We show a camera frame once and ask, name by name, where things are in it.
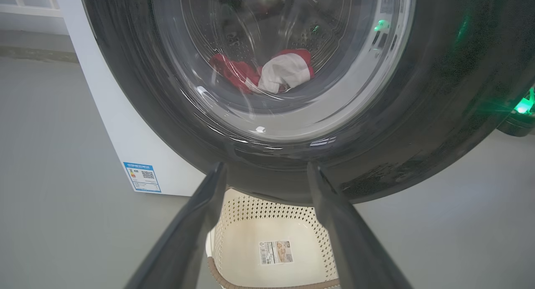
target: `laundry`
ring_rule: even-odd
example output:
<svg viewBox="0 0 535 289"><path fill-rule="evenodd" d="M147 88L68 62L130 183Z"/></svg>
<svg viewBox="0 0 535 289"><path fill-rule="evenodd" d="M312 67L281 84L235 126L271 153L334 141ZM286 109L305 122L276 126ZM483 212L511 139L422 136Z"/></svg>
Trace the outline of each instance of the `laundry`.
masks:
<svg viewBox="0 0 535 289"><path fill-rule="evenodd" d="M210 59L210 65L244 94L278 94L314 77L311 55L305 49L283 50L257 70L245 62L230 61L222 54Z"/></svg>

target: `barcode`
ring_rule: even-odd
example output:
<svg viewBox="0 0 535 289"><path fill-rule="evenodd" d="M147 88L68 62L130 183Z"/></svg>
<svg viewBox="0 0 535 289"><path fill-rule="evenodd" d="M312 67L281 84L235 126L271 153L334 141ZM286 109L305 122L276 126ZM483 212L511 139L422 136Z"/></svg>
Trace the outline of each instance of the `barcode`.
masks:
<svg viewBox="0 0 535 289"><path fill-rule="evenodd" d="M151 171L141 171L143 173L143 178L152 178L154 179L154 173Z"/></svg>
<svg viewBox="0 0 535 289"><path fill-rule="evenodd" d="M266 249L264 247L260 248L260 261L262 262L262 264L268 263L268 259L266 256Z"/></svg>

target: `floor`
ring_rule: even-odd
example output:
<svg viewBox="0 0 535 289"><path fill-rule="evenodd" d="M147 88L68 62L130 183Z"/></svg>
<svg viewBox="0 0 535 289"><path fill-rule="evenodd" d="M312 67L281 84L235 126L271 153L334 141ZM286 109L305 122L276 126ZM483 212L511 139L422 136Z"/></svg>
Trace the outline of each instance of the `floor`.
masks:
<svg viewBox="0 0 535 289"><path fill-rule="evenodd" d="M0 79L0 288L123 287L187 198L132 191L79 65L0 57ZM415 289L530 289L534 158L496 131L357 209Z"/></svg>

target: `white plastic basket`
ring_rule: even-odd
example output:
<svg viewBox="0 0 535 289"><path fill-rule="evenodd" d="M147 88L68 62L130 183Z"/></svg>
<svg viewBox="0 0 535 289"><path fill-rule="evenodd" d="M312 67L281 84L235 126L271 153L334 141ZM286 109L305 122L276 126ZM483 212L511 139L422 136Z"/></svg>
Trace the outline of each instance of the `white plastic basket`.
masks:
<svg viewBox="0 0 535 289"><path fill-rule="evenodd" d="M270 241L289 241L291 249L283 247L279 255L291 253L286 257L292 262L267 264L264 257L262 263L260 248ZM225 289L324 289L339 284L329 235L313 208L264 201L233 189L225 193L206 253L212 275Z"/></svg>

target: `white railing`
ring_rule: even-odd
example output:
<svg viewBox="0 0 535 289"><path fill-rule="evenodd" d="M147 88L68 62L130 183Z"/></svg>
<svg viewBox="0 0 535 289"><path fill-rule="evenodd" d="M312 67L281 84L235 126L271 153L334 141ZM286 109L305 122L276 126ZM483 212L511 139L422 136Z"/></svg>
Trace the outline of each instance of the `white railing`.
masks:
<svg viewBox="0 0 535 289"><path fill-rule="evenodd" d="M61 10L56 0L48 0L50 7L28 6L24 0L15 0L17 4L0 4L0 13L17 13L19 15L40 15L61 18Z"/></svg>

